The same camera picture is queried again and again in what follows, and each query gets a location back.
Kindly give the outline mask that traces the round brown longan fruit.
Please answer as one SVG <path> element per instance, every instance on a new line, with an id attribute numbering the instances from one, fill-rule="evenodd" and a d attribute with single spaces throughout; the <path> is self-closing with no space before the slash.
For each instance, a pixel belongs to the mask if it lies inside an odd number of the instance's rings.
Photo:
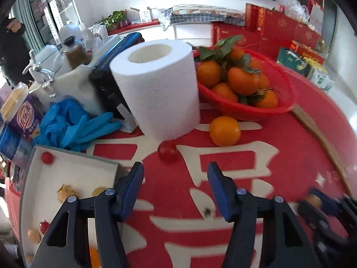
<path id="1" fill-rule="evenodd" d="M 305 201 L 308 202 L 310 205 L 312 205 L 316 209 L 322 208 L 322 200 L 315 194 L 309 194 L 305 198 Z"/>

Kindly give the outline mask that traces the red cherry tomato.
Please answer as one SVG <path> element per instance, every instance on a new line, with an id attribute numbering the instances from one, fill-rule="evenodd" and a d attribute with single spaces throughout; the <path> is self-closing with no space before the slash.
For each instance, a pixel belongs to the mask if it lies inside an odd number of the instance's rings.
<path id="1" fill-rule="evenodd" d="M 39 223 L 39 230 L 41 231 L 41 233 L 44 235 L 46 233 L 46 231 L 48 230 L 50 224 L 48 221 L 44 220 L 44 221 L 41 221 Z"/>
<path id="2" fill-rule="evenodd" d="M 46 165 L 52 165 L 54 159 L 55 159 L 54 155 L 52 155 L 50 152 L 47 151 L 43 152 L 41 155 L 41 160 Z"/>
<path id="3" fill-rule="evenodd" d="M 176 144 L 173 141 L 163 141 L 157 148 L 158 155 L 161 160 L 172 163 L 179 157 L 179 151 Z"/>

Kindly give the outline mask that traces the orange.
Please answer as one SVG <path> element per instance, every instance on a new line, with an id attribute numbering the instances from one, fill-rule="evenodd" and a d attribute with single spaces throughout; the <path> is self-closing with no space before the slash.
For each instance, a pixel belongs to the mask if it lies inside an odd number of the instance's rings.
<path id="1" fill-rule="evenodd" d="M 90 258 L 91 258 L 92 268 L 101 268 L 101 262 L 100 262 L 98 250 L 90 246 L 89 254 L 90 254 Z"/>
<path id="2" fill-rule="evenodd" d="M 235 119 L 221 116 L 209 124 L 209 134 L 216 145 L 230 147 L 240 140 L 241 129 Z"/>

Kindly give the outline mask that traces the tan husk fruit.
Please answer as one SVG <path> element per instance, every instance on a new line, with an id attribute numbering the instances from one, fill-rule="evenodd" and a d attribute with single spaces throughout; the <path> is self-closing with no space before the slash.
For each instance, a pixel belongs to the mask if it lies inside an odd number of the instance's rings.
<path id="1" fill-rule="evenodd" d="M 29 242 L 32 244 L 39 244 L 41 242 L 41 234 L 37 229 L 31 228 L 27 231 Z"/>

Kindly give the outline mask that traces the crumpled husk fruit in tray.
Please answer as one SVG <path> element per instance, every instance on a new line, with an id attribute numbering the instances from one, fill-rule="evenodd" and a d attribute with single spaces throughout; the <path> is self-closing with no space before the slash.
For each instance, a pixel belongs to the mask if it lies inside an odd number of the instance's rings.
<path id="1" fill-rule="evenodd" d="M 57 191 L 57 197 L 60 203 L 64 203 L 64 201 L 72 195 L 76 195 L 76 191 L 71 185 L 63 184 Z"/>

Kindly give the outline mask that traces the red round table mat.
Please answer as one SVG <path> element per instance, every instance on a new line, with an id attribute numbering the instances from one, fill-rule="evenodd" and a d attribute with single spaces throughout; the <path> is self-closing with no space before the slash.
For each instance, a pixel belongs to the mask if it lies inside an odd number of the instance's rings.
<path id="1" fill-rule="evenodd" d="M 293 107 L 302 107 L 333 144 L 356 194 L 356 137 L 349 123 L 323 91 L 302 75 L 282 69 L 296 95 Z M 134 163 L 143 164 L 133 211 L 118 224 L 129 267 L 223 267 L 233 223 L 220 215 L 216 205 L 207 176 L 212 162 L 238 188 L 264 199 L 278 195 L 285 199 L 313 249 L 316 223 L 306 223 L 299 216 L 298 203 L 312 188 L 331 199 L 350 197 L 322 147 L 291 111 L 259 121 L 235 119 L 241 137 L 230 147 L 216 145 L 209 134 L 209 124 L 221 116 L 226 115 L 204 101 L 200 123 L 169 140 L 179 151 L 172 163 L 158 155 L 163 141 L 147 137 L 139 127 L 130 134 L 112 132 L 76 152 L 116 161 L 118 178 L 113 186 L 128 175 Z M 260 267 L 262 239 L 263 219 L 259 218 L 250 267 Z"/>

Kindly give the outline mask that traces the white shallow tray box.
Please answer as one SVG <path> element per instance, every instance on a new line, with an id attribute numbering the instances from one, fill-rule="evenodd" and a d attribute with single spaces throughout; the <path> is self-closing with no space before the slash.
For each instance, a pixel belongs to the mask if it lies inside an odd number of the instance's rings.
<path id="1" fill-rule="evenodd" d="M 55 159 L 52 165 L 41 160 L 43 152 Z M 22 257 L 34 255 L 38 248 L 28 240 L 27 231 L 39 230 L 41 221 L 49 223 L 61 207 L 57 191 L 63 184 L 71 185 L 79 198 L 91 196 L 99 186 L 113 186 L 118 178 L 118 163 L 100 157 L 36 145 L 25 170 L 19 208 L 19 235 Z"/>

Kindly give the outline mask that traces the red cherry tomato in tray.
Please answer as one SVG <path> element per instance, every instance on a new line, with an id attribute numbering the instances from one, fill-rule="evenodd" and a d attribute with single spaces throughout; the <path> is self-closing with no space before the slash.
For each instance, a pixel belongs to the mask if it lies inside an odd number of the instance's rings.
<path id="1" fill-rule="evenodd" d="M 46 165 L 52 165 L 54 159 L 55 159 L 54 155 L 52 155 L 50 152 L 47 151 L 43 152 L 41 155 L 41 160 Z"/>

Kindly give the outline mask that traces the orange beside basket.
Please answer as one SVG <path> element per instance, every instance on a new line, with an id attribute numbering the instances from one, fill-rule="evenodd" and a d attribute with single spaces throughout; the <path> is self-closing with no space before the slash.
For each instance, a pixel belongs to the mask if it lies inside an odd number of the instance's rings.
<path id="1" fill-rule="evenodd" d="M 216 145 L 230 147 L 240 140 L 241 129 L 235 119 L 221 116 L 209 124 L 209 134 Z"/>

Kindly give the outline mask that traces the blue drink can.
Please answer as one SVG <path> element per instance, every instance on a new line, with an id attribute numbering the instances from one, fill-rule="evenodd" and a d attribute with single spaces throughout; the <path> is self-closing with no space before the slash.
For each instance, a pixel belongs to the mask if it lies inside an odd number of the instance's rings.
<path id="1" fill-rule="evenodd" d="M 1 126 L 1 155 L 25 169 L 32 152 L 31 143 L 9 124 Z"/>

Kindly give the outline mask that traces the red plastic fruit basket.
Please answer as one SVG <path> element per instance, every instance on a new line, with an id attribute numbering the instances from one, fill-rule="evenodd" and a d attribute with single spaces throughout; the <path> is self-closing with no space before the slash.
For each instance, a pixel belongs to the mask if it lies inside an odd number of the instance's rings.
<path id="1" fill-rule="evenodd" d="M 289 112 L 296 95 L 285 70 L 264 55 L 234 47 L 194 51 L 199 95 L 223 115 L 259 121 Z"/>

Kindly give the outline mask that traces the purple milk tea cup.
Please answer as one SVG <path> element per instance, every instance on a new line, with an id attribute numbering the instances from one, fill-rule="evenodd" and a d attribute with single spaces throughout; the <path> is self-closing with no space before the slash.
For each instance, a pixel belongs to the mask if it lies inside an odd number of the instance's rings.
<path id="1" fill-rule="evenodd" d="M 3 104 L 1 116 L 5 123 L 33 140 L 39 135 L 39 125 L 44 115 L 41 105 L 29 93 L 28 86 L 20 82 Z"/>

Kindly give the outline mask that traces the silver figurine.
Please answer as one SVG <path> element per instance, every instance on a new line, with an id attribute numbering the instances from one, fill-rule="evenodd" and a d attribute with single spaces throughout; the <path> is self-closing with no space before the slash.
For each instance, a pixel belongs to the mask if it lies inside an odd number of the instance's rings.
<path id="1" fill-rule="evenodd" d="M 55 45 L 46 45 L 38 53 L 34 49 L 29 51 L 29 64 L 22 74 L 29 73 L 50 98 L 56 97 L 56 91 L 52 87 L 56 73 L 62 67 L 62 56 Z"/>

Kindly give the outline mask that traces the white paper towel roll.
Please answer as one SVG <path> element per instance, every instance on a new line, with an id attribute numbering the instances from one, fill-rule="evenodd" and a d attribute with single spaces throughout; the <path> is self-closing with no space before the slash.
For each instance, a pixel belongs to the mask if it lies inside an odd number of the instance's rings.
<path id="1" fill-rule="evenodd" d="M 136 44 L 110 70 L 139 128 L 149 138 L 179 138 L 200 123 L 192 47 L 178 40 Z"/>

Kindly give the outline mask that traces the person in dark jacket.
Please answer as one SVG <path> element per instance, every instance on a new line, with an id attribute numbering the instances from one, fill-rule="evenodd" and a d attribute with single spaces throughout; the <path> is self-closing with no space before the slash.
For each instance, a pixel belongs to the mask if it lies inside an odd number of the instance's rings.
<path id="1" fill-rule="evenodd" d="M 29 86 L 34 81 L 29 73 L 22 74 L 30 58 L 24 33 L 24 24 L 16 18 L 4 18 L 1 22 L 1 70 L 11 87 L 20 82 Z"/>

